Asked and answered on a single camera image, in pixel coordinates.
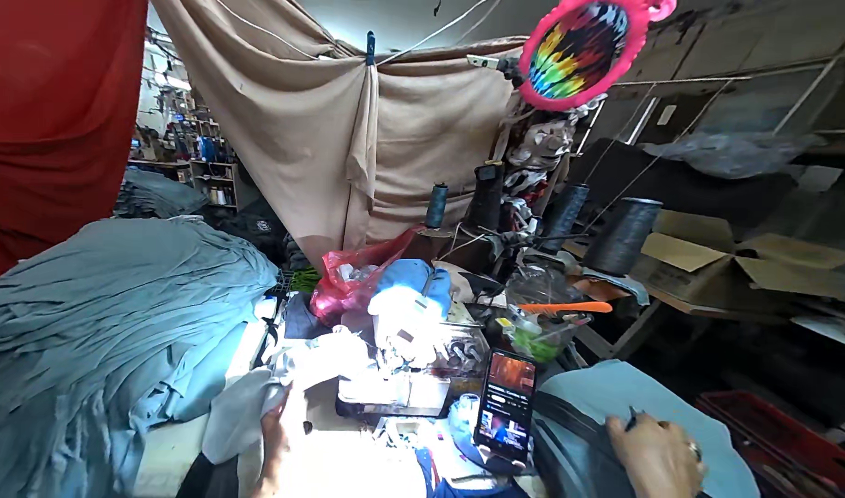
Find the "beige fabric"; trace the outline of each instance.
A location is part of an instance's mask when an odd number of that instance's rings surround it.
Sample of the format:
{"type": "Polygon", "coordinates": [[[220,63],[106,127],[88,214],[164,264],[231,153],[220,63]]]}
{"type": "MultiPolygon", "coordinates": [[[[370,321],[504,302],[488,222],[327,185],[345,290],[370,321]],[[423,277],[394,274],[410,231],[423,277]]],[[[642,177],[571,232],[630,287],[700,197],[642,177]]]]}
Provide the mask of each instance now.
{"type": "Polygon", "coordinates": [[[438,182],[450,188],[446,223],[461,218],[511,92],[465,55],[519,55],[523,37],[412,52],[377,72],[293,0],[152,2],[192,84],[313,264],[421,222],[438,182]]]}

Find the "clothespin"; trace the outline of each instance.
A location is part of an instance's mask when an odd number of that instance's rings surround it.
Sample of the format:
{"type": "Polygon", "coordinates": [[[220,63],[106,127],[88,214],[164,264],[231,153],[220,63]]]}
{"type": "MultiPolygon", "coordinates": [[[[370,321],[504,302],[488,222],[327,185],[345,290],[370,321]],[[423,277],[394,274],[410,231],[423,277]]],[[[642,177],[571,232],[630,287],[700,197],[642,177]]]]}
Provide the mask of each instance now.
{"type": "Polygon", "coordinates": [[[373,60],[373,52],[376,49],[376,37],[373,36],[373,31],[368,31],[368,54],[367,65],[375,64],[373,60]]]}

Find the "thread spool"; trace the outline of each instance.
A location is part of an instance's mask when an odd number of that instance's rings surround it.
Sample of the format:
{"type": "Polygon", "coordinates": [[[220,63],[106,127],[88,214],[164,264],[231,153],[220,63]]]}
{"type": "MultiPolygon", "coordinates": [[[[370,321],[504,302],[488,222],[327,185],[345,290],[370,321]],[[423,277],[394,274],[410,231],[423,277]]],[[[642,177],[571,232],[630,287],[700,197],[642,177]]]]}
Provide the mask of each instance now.
{"type": "Polygon", "coordinates": [[[583,256],[582,266],[614,277],[625,277],[662,208],[649,198],[622,198],[604,228],[583,256]]]}
{"type": "Polygon", "coordinates": [[[583,203],[588,198],[588,192],[588,185],[579,184],[569,186],[558,194],[549,219],[546,221],[546,228],[542,232],[542,237],[548,238],[539,248],[543,253],[555,255],[561,250],[564,240],[571,236],[573,222],[577,220],[579,210],[583,208],[583,203]]]}
{"type": "Polygon", "coordinates": [[[495,231],[500,225],[503,165],[501,160],[485,161],[475,168],[475,194],[466,212],[467,223],[495,231]]]}
{"type": "Polygon", "coordinates": [[[436,184],[431,188],[428,197],[428,208],[425,211],[425,226],[430,229],[441,228],[444,221],[444,210],[447,208],[447,186],[436,184]]]}

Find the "ring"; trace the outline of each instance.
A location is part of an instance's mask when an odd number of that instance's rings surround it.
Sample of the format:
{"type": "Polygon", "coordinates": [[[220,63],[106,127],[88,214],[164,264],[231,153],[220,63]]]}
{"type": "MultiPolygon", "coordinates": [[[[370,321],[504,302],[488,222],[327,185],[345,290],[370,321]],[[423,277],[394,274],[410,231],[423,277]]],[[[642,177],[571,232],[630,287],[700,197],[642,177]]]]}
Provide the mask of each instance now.
{"type": "Polygon", "coordinates": [[[699,443],[691,439],[687,441],[687,447],[689,447],[690,451],[693,452],[696,457],[696,462],[702,462],[702,448],[699,446],[699,443]]]}

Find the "red plastic bag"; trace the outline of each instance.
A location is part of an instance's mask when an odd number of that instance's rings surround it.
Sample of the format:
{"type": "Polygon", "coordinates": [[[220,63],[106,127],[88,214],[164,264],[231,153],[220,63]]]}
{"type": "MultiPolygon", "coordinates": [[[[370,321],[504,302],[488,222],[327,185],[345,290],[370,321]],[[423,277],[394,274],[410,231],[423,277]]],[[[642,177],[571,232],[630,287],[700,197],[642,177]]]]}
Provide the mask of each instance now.
{"type": "Polygon", "coordinates": [[[421,229],[408,229],[392,240],[358,251],[330,251],[324,255],[324,275],[312,293],[309,310],[328,327],[339,323],[342,314],[350,309],[367,310],[379,279],[383,277],[383,271],[404,254],[414,235],[421,229]],[[362,281],[345,282],[339,274],[339,267],[346,263],[356,268],[364,265],[376,265],[379,268],[362,281]]]}

